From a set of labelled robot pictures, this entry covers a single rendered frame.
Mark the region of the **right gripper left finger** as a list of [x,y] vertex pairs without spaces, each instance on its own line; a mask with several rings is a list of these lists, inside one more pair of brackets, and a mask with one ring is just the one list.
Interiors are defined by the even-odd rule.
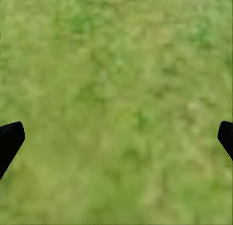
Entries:
[[25,132],[20,121],[0,127],[0,179],[24,140]]

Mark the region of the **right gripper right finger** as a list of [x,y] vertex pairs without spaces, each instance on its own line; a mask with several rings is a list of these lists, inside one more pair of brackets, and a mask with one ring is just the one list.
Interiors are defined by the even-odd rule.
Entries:
[[217,137],[233,160],[233,123],[222,121]]

